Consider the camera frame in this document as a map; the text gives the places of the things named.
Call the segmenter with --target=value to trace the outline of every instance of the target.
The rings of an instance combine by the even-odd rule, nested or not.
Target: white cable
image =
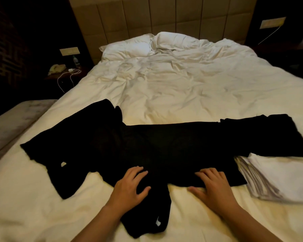
[[[71,72],[74,72],[74,71],[75,71],[75,73],[73,73],[73,74],[70,75],[70,79],[71,79],[71,82],[72,82],[73,88],[74,88],[74,82],[73,82],[73,80],[72,80],[72,75],[80,74],[80,73],[82,72],[81,70],[73,69],[72,71],[64,72],[63,74],[61,74],[61,75],[57,78],[57,85],[59,86],[59,88],[62,90],[63,93],[65,93],[65,92],[64,92],[64,90],[61,88],[61,86],[59,85],[58,80],[62,77],[62,75],[66,74],[66,73],[71,73]]]
[[[279,26],[273,33],[271,33],[269,36],[267,36],[264,40],[266,40],[268,37],[270,37],[272,34],[274,34],[276,31],[278,31],[278,29],[280,27],[282,27],[282,26]]]

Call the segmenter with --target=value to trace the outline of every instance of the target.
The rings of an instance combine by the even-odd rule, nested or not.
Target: wall outlet
[[[77,47],[70,47],[70,48],[63,48],[60,49],[62,56],[68,56],[68,55],[74,55],[74,54],[80,54],[80,51]]]
[[[277,19],[266,19],[261,22],[260,29],[279,27],[284,24],[286,17]]]

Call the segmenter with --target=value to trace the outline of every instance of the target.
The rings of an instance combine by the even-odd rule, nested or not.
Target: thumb
[[[203,191],[197,189],[196,187],[188,187],[187,190],[190,191],[192,194],[194,194],[202,202],[206,201],[207,197],[206,197],[206,194]]]
[[[143,201],[143,199],[146,198],[146,196],[148,195],[148,192],[150,191],[151,187],[148,186],[148,187],[145,187],[145,189],[137,195],[138,197],[138,200],[139,200],[139,203]]]

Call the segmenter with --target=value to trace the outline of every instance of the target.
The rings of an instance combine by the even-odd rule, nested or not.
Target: hand
[[[201,169],[195,174],[206,185],[206,191],[203,192],[196,187],[188,187],[188,190],[219,216],[225,217],[231,211],[241,208],[223,172],[218,172],[215,168],[208,168]]]
[[[106,207],[112,207],[122,217],[127,211],[138,205],[148,195],[150,186],[146,187],[140,194],[136,193],[137,186],[141,179],[148,174],[148,171],[140,172],[143,167],[132,167],[128,169],[122,179],[114,186]]]

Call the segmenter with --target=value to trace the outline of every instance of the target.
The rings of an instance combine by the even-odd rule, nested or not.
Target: white logo
[[[157,225],[157,227],[159,227],[160,225],[161,225],[161,222],[160,221],[158,221],[158,218],[157,218],[157,221],[156,221],[156,225]]]

